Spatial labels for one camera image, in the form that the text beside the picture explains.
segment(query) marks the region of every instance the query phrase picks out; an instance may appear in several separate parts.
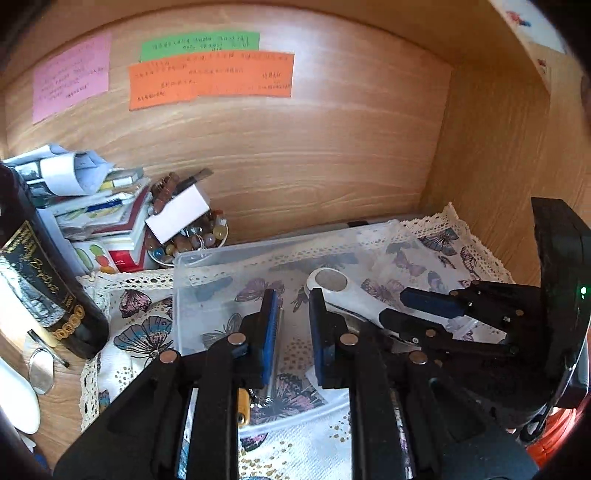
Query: pink sticky note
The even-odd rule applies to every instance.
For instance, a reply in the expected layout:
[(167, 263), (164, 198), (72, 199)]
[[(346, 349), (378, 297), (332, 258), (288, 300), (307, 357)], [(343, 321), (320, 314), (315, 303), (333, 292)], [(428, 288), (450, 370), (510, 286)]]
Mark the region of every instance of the pink sticky note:
[(33, 73), (33, 123), (109, 90), (111, 32), (47, 60)]

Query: orange sticky note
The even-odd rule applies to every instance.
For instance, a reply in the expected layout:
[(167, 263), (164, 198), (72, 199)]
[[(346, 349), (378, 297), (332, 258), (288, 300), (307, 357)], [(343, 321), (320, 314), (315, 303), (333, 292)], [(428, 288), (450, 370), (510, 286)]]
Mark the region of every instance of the orange sticky note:
[(226, 50), (187, 53), (129, 67), (129, 109), (204, 95), (291, 96), (293, 53)]

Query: metal screw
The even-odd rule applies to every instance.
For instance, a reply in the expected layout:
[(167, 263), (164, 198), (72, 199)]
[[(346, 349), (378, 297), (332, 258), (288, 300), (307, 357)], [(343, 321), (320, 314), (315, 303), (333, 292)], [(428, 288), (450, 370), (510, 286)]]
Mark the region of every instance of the metal screw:
[(228, 342), (230, 345), (242, 345), (246, 342), (246, 335), (241, 332), (235, 332), (228, 335)]
[(344, 333), (339, 340), (340, 343), (346, 346), (357, 345), (357, 342), (359, 342), (359, 338), (354, 333)]
[(159, 355), (159, 359), (164, 364), (171, 364), (173, 363), (178, 357), (178, 353), (174, 350), (165, 350)]
[(429, 360), (429, 358), (426, 355), (426, 353), (423, 353), (420, 350), (415, 350), (413, 352), (410, 352), (409, 355), (408, 355), (408, 358), (415, 365), (424, 365), (424, 364), (427, 363), (427, 360)]

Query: white box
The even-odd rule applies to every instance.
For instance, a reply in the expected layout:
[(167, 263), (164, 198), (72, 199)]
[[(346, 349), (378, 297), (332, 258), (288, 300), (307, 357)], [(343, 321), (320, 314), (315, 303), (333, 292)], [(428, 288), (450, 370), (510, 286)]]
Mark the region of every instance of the white box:
[(194, 184), (164, 205), (162, 212), (158, 215), (146, 218), (146, 224), (163, 244), (181, 228), (194, 222), (208, 210), (209, 197), (197, 184)]

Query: orange object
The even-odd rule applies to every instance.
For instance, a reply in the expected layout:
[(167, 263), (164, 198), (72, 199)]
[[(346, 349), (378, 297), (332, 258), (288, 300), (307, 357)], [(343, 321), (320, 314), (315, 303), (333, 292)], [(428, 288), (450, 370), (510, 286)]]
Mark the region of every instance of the orange object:
[(527, 453), (539, 467), (542, 467), (567, 439), (574, 427), (576, 416), (576, 410), (562, 408), (548, 417), (540, 439), (527, 447)]
[(204, 95), (291, 96), (293, 53), (225, 50), (130, 65), (129, 109)]

